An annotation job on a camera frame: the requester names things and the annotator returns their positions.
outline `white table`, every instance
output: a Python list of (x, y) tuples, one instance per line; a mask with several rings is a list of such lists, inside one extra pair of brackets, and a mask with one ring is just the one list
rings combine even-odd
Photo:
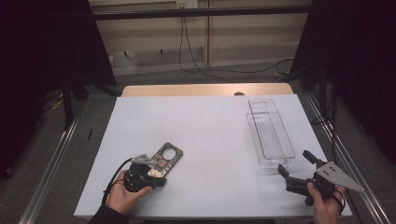
[[(165, 143), (184, 155), (131, 211), (142, 218), (306, 217), (304, 196), (287, 192), (283, 177), (261, 170), (250, 136), (248, 99), (272, 98), (295, 149), (290, 175), (312, 177), (305, 149), (325, 159), (296, 95), (142, 96), (118, 98), (90, 177), (75, 212), (92, 217), (120, 164)], [(348, 206), (343, 212), (350, 216)]]

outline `cable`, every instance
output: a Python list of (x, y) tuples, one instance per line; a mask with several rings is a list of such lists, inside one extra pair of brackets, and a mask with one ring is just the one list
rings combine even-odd
[[(257, 70), (257, 71), (237, 71), (237, 70), (230, 70), (230, 69), (202, 69), (202, 68), (198, 67), (198, 65), (196, 64), (195, 59), (194, 59), (194, 57), (192, 55), (191, 44), (190, 44), (190, 39), (189, 39), (189, 34), (188, 34), (188, 29), (187, 29), (187, 23), (186, 23), (186, 18), (184, 18), (184, 17), (181, 18), (181, 22), (182, 22), (182, 24), (181, 24), (180, 48), (179, 48), (179, 51), (178, 51), (178, 62), (179, 62), (180, 68), (183, 71), (185, 71), (185, 72), (188, 72), (188, 73), (198, 73), (198, 72), (200, 72), (200, 73), (202, 73), (202, 74), (204, 74), (206, 76), (216, 77), (216, 78), (228, 81), (228, 82), (232, 82), (232, 81), (230, 81), (228, 79), (225, 79), (225, 78), (222, 78), (222, 77), (213, 76), (213, 75), (210, 75), (210, 74), (205, 73), (205, 72), (231, 72), (231, 73), (241, 73), (241, 74), (254, 74), (254, 73), (260, 73), (260, 72), (268, 71), (268, 70), (270, 70), (270, 69), (272, 69), (274, 67), (276, 67), (276, 71), (277, 71), (277, 67), (281, 63), (287, 62), (287, 61), (293, 61), (293, 59), (284, 59), (284, 60), (281, 60), (281, 61), (277, 62), (276, 64), (270, 66), (270, 67), (267, 67), (267, 68), (264, 68), (264, 69), (261, 69), (261, 70)], [(188, 42), (188, 45), (189, 45), (190, 56), (192, 58), (192, 61), (193, 61), (194, 65), (195, 65), (195, 67), (198, 69), (197, 71), (188, 71), (185, 68), (183, 68), (183, 66), (181, 65), (181, 48), (182, 48), (182, 45), (183, 45), (184, 27), (186, 28), (186, 32), (185, 33), (186, 33), (186, 38), (187, 38), (187, 42)]]
[(114, 184), (116, 184), (117, 182), (120, 181), (120, 180), (118, 180), (118, 181), (114, 182), (114, 180), (117, 177), (117, 174), (120, 172), (120, 170), (126, 163), (128, 163), (129, 161), (132, 161), (133, 159), (134, 158), (130, 158), (130, 159), (126, 160), (125, 162), (123, 162), (122, 165), (119, 167), (119, 169), (117, 169), (116, 173), (111, 178), (110, 182), (108, 182), (107, 188), (103, 191), (104, 195), (103, 195), (103, 199), (102, 199), (102, 204), (106, 204), (106, 200), (107, 200), (108, 194), (110, 193), (111, 188), (113, 188)]

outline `clear plastic container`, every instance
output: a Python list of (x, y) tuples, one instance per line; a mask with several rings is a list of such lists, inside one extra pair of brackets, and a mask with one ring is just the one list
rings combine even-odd
[(279, 164), (288, 167), (295, 153), (274, 100), (249, 100), (247, 121), (260, 167), (276, 169)]

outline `gray floor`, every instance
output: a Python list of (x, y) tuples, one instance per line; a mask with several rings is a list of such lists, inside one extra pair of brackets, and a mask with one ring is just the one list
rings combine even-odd
[[(227, 69), (242, 71), (261, 70), (271, 64), (251, 64), (227, 66)], [(278, 71), (287, 71), (290, 62), (282, 63)], [(272, 82), (278, 79), (274, 75), (276, 68), (257, 74), (238, 74), (231, 72), (207, 72), (210, 75), (222, 76), (232, 82)], [(215, 77), (200, 73), (186, 73), (180, 70), (146, 73), (132, 76), (117, 77), (118, 89), (126, 85), (144, 84), (178, 84), (178, 83), (223, 83)], [(290, 83), (298, 94), (305, 112), (310, 120), (316, 116), (302, 93), (299, 82)], [(73, 217), (79, 196), (83, 190), (100, 146), (103, 134), (115, 104), (115, 98), (108, 96), (95, 88), (87, 87), (90, 98), (83, 104), (83, 112), (77, 128), (70, 140), (56, 176), (50, 183), (49, 191), (40, 204), (40, 211), (35, 223), (86, 223), (86, 220)], [(336, 131), (341, 136), (348, 152), (356, 162), (364, 178), (373, 189), (376, 197), (386, 210), (390, 221), (396, 220), (396, 166), (381, 153), (375, 140), (367, 133), (362, 133), (359, 121), (342, 99), (338, 99), (336, 116)], [(61, 139), (64, 127), (64, 112), (48, 110), (40, 120), (34, 136), (23, 155), (13, 167), (14, 176), (0, 182), (0, 223), (18, 223), (26, 205), (29, 203), (35, 189), (45, 173), (55, 148)], [(331, 144), (320, 125), (313, 126), (314, 132), (322, 145), (325, 154), (331, 158)], [(342, 218), (341, 223), (375, 223), (370, 212), (365, 208), (359, 194), (350, 191), (353, 201), (348, 198), (350, 206), (355, 207), (354, 216)], [(276, 223), (308, 223), (311, 218), (278, 219)], [(197, 221), (194, 223), (214, 223), (213, 221)], [(216, 223), (231, 223), (229, 220)], [(232, 223), (265, 223), (264, 220), (234, 220)]]

